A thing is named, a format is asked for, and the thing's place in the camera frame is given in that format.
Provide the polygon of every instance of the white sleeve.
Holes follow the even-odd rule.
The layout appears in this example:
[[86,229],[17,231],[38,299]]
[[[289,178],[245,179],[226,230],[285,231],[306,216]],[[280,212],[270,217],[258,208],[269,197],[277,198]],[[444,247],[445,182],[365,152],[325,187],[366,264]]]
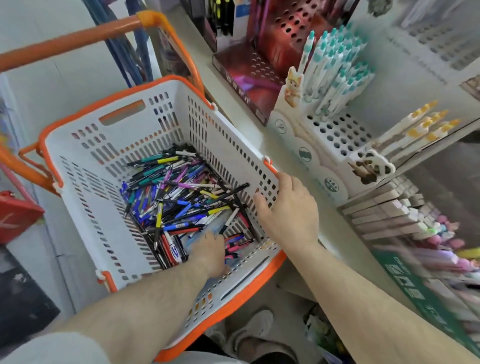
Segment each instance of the white sleeve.
[[76,332],[58,332],[35,338],[12,352],[0,364],[110,364],[94,340]]

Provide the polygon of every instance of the person's left hand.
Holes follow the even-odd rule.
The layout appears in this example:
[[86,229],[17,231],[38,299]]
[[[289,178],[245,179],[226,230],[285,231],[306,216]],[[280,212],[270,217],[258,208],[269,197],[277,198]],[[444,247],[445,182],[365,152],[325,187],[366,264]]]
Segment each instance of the person's left hand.
[[206,232],[192,245],[188,261],[202,269],[208,278],[219,277],[228,271],[225,265],[225,240],[223,235]]

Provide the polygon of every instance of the orange basket handle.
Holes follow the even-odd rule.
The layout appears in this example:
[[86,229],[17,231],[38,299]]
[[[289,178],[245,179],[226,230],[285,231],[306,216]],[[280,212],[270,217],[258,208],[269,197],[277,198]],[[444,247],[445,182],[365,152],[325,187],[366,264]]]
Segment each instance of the orange basket handle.
[[[25,66],[27,64],[44,60],[74,49],[88,46],[109,38],[114,38],[131,32],[135,29],[158,27],[167,36],[169,43],[178,53],[182,61],[187,65],[193,78],[193,85],[205,95],[204,84],[200,78],[197,67],[193,63],[190,54],[177,37],[175,30],[168,22],[166,16],[159,12],[145,10],[138,12],[136,15],[128,18],[119,19],[114,22],[102,24],[93,28],[80,30],[78,32],[66,34],[55,39],[46,40],[41,43],[32,44],[28,47],[11,50],[0,54],[0,73]],[[27,180],[45,188],[46,190],[57,194],[52,184],[54,182],[51,173],[42,165],[33,162],[25,156],[25,153],[36,150],[37,154],[42,157],[42,152],[38,147],[38,143],[23,148],[19,152],[19,156],[25,162],[37,167],[45,173],[41,174],[34,168],[25,163],[20,162],[14,157],[5,146],[0,145],[0,163],[4,163],[15,173],[26,178]]]

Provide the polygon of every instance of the person's right hand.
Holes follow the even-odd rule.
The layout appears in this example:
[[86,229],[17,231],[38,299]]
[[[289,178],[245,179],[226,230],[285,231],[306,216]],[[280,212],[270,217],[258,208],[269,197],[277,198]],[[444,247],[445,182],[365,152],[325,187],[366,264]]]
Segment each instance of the person's right hand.
[[282,249],[318,240],[318,209],[315,199],[297,177],[277,173],[278,198],[270,210],[265,197],[253,196],[258,219],[266,233]]

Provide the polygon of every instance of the panda cutout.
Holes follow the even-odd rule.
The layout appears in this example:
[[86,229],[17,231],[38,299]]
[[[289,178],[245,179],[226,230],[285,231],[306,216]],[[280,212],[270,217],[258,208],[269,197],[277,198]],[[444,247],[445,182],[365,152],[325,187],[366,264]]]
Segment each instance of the panda cutout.
[[373,149],[368,150],[363,159],[349,165],[363,184],[378,183],[395,173],[395,166]]

